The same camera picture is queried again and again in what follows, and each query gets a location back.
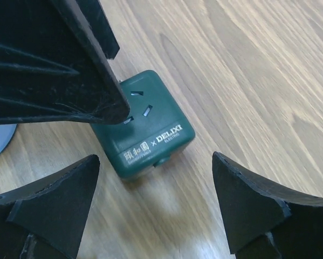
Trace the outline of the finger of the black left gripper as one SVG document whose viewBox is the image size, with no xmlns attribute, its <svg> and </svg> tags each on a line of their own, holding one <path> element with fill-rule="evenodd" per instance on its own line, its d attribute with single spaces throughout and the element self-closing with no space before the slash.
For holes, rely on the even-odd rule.
<svg viewBox="0 0 323 259">
<path fill-rule="evenodd" d="M 99 1 L 0 1 L 0 125 L 123 122 L 119 49 Z"/>
</svg>

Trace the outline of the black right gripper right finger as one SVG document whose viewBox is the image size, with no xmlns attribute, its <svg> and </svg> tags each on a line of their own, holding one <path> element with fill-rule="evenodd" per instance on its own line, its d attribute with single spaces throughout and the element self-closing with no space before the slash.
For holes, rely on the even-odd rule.
<svg viewBox="0 0 323 259">
<path fill-rule="evenodd" d="M 236 258 L 323 258 L 323 198 L 305 194 L 214 152 L 212 174 Z"/>
</svg>

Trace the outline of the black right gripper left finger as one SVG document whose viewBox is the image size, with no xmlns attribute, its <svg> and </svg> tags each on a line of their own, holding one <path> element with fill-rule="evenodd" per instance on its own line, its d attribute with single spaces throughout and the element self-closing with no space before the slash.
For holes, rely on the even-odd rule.
<svg viewBox="0 0 323 259">
<path fill-rule="evenodd" d="M 0 194 L 0 258 L 76 258 L 99 169 L 89 155 Z"/>
</svg>

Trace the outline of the dark green cube socket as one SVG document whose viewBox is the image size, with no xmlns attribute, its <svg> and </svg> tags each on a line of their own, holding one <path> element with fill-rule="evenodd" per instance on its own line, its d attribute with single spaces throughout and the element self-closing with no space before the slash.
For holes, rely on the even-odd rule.
<svg viewBox="0 0 323 259">
<path fill-rule="evenodd" d="M 196 133 L 160 76 L 143 71 L 121 82 L 130 105 L 117 125 L 91 124 L 119 178 L 137 178 L 165 163 L 194 140 Z"/>
</svg>

